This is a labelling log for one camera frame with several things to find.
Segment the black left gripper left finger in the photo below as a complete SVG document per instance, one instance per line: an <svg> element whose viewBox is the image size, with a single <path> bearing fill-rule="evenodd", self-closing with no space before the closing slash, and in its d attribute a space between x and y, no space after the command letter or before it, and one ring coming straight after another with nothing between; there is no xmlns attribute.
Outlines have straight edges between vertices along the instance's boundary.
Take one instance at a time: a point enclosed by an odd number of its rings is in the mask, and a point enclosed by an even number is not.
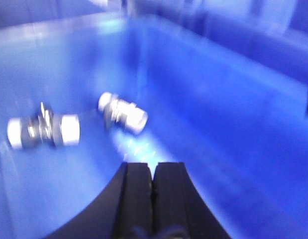
<svg viewBox="0 0 308 239"><path fill-rule="evenodd" d="M152 179L146 163L122 163L100 194L48 239L126 239L152 232Z"/></svg>

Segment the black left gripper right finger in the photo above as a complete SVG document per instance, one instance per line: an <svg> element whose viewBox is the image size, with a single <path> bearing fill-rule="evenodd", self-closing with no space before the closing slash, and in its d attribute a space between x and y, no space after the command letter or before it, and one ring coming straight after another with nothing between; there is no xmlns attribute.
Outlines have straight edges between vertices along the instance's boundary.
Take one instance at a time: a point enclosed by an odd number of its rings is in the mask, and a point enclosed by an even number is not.
<svg viewBox="0 0 308 239"><path fill-rule="evenodd" d="M228 239L180 162L163 162L153 179L153 231L160 239Z"/></svg>

